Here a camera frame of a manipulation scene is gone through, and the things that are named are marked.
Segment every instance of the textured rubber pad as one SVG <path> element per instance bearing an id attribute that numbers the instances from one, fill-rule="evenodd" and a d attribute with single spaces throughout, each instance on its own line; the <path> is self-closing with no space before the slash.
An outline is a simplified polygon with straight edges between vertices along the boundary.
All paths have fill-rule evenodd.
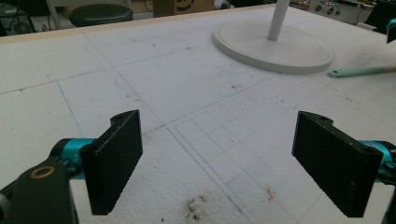
<path id="1" fill-rule="evenodd" d="M 111 127 L 80 150 L 94 215 L 113 210 L 142 154 L 138 110 L 112 118 Z"/>
<path id="2" fill-rule="evenodd" d="M 363 217 L 382 152 L 332 126 L 332 120 L 300 111 L 292 155 L 347 217 Z"/>

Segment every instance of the floor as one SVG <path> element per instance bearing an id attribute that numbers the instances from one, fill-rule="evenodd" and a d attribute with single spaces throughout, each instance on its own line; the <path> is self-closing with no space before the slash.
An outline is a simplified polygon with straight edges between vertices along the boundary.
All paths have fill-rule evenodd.
<path id="1" fill-rule="evenodd" d="M 346 22 L 349 24 L 356 24 L 358 22 L 365 22 L 368 18 L 368 16 L 371 13 L 371 9 L 369 8 L 361 8 L 361 7 L 354 7 L 354 6 L 349 6 L 345 4 L 340 4 L 339 9 L 341 11 L 341 14 L 336 15 L 335 11 L 331 13 L 330 15 L 328 14 L 328 6 L 323 5 L 322 9 L 320 11 L 316 11 L 316 7 L 318 5 L 320 0 L 311 0 L 311 6 L 308 9 L 309 12 L 328 17 L 337 21 L 342 21 Z M 65 12 L 59 12 L 58 16 L 61 21 L 62 27 L 66 29 L 70 28 L 75 28 L 75 26 L 67 19 L 67 13 Z M 152 18 L 152 12 L 147 12 L 147 13 L 137 13 L 134 14 L 134 20 L 145 20 L 145 19 L 150 19 Z M 46 31 L 51 31 L 55 29 L 55 25 L 53 23 L 53 20 L 50 17 L 33 17 L 32 22 L 35 26 L 35 29 L 38 32 L 46 32 Z"/>

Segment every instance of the scratch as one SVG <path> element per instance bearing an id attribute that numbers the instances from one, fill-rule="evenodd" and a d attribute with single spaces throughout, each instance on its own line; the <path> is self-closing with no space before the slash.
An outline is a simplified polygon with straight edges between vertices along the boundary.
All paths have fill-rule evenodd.
<path id="1" fill-rule="evenodd" d="M 270 188 L 264 188 L 265 191 L 267 191 L 268 195 L 270 196 L 270 198 L 268 199 L 268 202 L 274 202 L 275 201 L 275 196 L 276 196 L 276 192 L 273 192 Z"/>

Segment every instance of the stain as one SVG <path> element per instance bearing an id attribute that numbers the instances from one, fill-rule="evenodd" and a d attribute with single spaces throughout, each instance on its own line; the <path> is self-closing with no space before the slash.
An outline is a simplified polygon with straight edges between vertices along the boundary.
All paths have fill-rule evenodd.
<path id="1" fill-rule="evenodd" d="M 276 192 L 273 192 L 270 188 L 264 188 L 265 191 L 267 191 L 268 195 L 270 196 L 268 198 L 268 202 L 274 202 L 275 201 L 275 196 L 276 196 Z"/>
<path id="2" fill-rule="evenodd" d="M 209 196 L 206 194 L 187 200 L 184 204 L 185 223 L 212 223 L 209 214 L 205 211 L 208 202 Z"/>

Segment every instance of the wooden edge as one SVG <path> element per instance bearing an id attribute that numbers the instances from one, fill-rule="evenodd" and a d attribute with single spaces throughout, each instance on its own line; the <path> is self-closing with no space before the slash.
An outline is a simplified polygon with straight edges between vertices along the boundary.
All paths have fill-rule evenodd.
<path id="1" fill-rule="evenodd" d="M 79 35 L 79 34 L 86 34 L 86 33 L 93 33 L 93 32 L 102 32 L 102 31 L 107 31 L 107 30 L 149 25 L 149 24 L 155 24 L 155 23 L 161 23 L 161 22 L 167 22 L 167 21 L 182 21 L 182 20 L 186 20 L 186 19 L 200 18 L 200 17 L 213 16 L 213 15 L 221 15 L 221 14 L 227 14 L 227 13 L 233 13 L 233 12 L 240 12 L 240 11 L 250 11 L 250 10 L 254 10 L 254 9 L 268 8 L 268 7 L 274 7 L 274 6 L 275 6 L 274 4 L 271 4 L 271 5 L 255 6 L 255 7 L 239 7 L 239 8 L 232 8 L 232 9 L 213 10 L 213 11 L 207 11 L 207 12 L 170 16 L 170 17 L 160 17 L 160 18 L 153 18 L 153 19 L 147 19 L 147 20 L 141 20 L 141 21 L 126 21 L 126 22 L 119 22 L 119 23 L 112 23 L 112 24 L 105 24 L 105 25 L 98 25 L 98 26 L 80 27 L 80 28 L 58 30 L 58 31 L 51 31 L 51 32 L 41 32 L 41 33 L 34 33 L 34 34 L 27 34 L 27 35 L 10 35 L 10 36 L 0 37 L 0 45 L 32 41 L 32 40 L 40 40 L 40 39 L 46 39 L 46 38 L 62 37 L 62 36 L 68 36 L 68 35 Z"/>

